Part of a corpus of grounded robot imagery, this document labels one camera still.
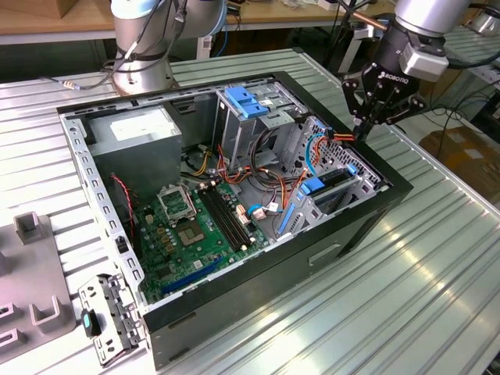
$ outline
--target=aluminum extrusion table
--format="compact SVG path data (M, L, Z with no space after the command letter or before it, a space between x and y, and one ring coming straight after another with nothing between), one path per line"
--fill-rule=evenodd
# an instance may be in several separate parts
M286 70L351 123L339 83L292 50L173 64L180 84ZM91 84L99 73L74 77ZM50 215L73 307L114 271L54 107L116 95L32 80L0 85L0 225ZM193 348L169 373L481 373L500 349L500 215L395 129L369 145L414 186L351 254ZM100 373L81 324L0 365L0 373ZM154 373L138 350L106 373Z

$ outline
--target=ram slot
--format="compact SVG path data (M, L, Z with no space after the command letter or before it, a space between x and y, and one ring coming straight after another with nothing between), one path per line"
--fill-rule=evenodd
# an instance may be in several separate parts
M251 244L250 238L215 190L203 191L199 197L233 250L239 252L241 246Z

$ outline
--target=cardboard box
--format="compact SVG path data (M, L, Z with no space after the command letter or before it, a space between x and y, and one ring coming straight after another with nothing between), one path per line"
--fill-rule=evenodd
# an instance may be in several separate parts
M0 8L37 16L63 18L77 2L78 0L0 0Z
M420 146L438 153L442 131L425 137ZM468 127L446 131L439 161L493 205L500 202L500 152Z

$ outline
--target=blue tab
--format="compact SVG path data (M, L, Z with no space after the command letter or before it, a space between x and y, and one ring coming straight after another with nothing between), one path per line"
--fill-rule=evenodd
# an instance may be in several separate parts
M304 191L305 195L311 194L311 189L307 187L305 182L303 182L302 185L300 185L300 188L302 189L302 191Z
M309 189L310 192L307 193L308 195L325 187L325 184L318 177L309 178L302 185L307 186Z
M257 117L269 113L267 107L263 107L255 99L255 95L250 94L244 87L229 87L225 90L226 97L241 110L245 119Z
M352 175L352 176L355 176L356 174L358 174L358 169L355 167L354 164L352 163L349 163L345 169Z
M295 210L295 205L293 203L291 203L290 208L288 209L287 215L284 217L283 223L281 223L281 225L280 225L280 229L278 229L279 234L283 233L283 230L287 226L287 223L290 220L290 216L294 212L294 210Z
M88 314L84 315L84 327L89 328L91 326L91 320L88 317Z

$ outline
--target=motherboard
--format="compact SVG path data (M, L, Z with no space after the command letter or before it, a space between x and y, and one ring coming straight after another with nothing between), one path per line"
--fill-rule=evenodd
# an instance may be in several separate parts
M239 202L228 184L209 190L181 191L177 189L168 201L162 199L166 195L160 192L159 199L137 211L136 233L141 250L135 251L141 255L139 261L145 273L142 291L149 303L269 245L251 220L246 225L239 223ZM195 215L172 224L172 215L189 211L183 194L192 202ZM239 230L240 237L235 237Z

